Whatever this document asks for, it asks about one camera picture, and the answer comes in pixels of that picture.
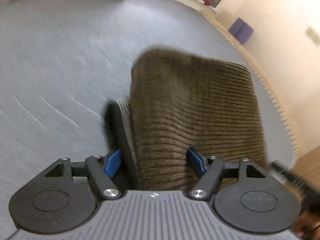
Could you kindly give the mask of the person's right hand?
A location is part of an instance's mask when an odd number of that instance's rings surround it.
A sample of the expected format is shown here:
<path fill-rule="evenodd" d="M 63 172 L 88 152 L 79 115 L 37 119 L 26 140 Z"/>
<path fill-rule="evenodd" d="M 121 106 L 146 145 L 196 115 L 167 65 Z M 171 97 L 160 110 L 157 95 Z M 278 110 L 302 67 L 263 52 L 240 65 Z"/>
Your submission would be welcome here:
<path fill-rule="evenodd" d="M 299 238 L 319 239 L 319 215 L 303 212 L 293 224 L 292 232 Z"/>

